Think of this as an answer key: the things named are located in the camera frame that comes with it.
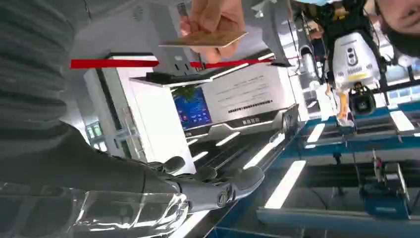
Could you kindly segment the person's hand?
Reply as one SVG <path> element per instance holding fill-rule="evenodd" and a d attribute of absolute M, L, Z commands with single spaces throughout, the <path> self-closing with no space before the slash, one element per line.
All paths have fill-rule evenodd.
<path fill-rule="evenodd" d="M 180 18 L 180 32 L 244 32 L 245 20 L 240 0 L 193 0 L 189 16 Z M 208 63 L 217 63 L 233 57 L 239 46 L 235 41 L 223 48 L 193 47 Z"/>

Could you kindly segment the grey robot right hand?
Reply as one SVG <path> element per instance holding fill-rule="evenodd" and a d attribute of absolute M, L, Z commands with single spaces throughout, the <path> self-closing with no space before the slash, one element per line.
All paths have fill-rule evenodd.
<path fill-rule="evenodd" d="M 218 184 L 178 178 L 135 162 L 98 152 L 80 132 L 61 123 L 50 129 L 0 129 L 0 179 L 29 186 L 81 190 L 182 193 L 190 211 L 215 210 L 248 196 L 264 179 L 250 167 Z"/>

